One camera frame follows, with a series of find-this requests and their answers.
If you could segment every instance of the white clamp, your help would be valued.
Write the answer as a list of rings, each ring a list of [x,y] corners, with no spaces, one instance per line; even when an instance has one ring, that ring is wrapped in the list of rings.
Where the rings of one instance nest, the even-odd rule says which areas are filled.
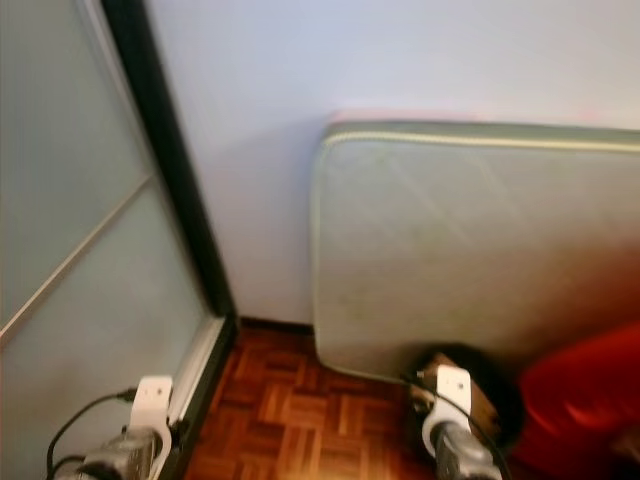
[[[436,397],[433,409],[422,424],[422,441],[431,454],[436,456],[435,445],[431,443],[431,431],[443,422],[453,422],[471,431],[467,415],[471,414],[471,376],[463,368],[449,365],[438,366],[436,391],[454,402],[464,413],[446,400]]]
[[[172,389],[171,377],[143,377],[131,408],[129,429],[152,428],[162,440],[160,453],[151,467],[150,480],[157,478],[171,451],[171,432],[167,419]]]

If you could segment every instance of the gray mattress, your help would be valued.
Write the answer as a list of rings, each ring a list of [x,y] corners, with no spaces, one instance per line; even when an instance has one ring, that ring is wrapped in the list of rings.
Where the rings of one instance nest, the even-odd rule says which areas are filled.
[[[640,134],[332,125],[312,200],[320,359],[397,378],[432,342],[514,369],[640,318]]]

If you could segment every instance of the red bag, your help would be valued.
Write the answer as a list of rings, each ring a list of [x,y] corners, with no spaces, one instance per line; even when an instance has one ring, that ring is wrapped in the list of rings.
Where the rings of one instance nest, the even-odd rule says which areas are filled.
[[[562,480],[611,478],[611,444],[640,424],[640,322],[553,354],[521,378],[514,456]]]

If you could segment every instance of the white wall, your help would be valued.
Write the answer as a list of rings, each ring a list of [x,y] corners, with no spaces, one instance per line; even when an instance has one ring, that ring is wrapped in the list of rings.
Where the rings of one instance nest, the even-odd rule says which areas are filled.
[[[640,127],[637,0],[149,0],[243,315],[306,323],[314,148],[346,108]]]

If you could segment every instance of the frosted glass panel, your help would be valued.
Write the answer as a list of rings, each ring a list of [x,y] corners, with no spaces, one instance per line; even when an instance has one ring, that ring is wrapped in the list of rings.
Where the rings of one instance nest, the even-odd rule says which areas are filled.
[[[74,4],[0,2],[0,326],[143,175]]]
[[[2,353],[3,479],[44,478],[47,444],[93,398],[175,374],[205,310],[155,192],[145,190]],[[129,407],[99,407],[58,454],[119,433]]]

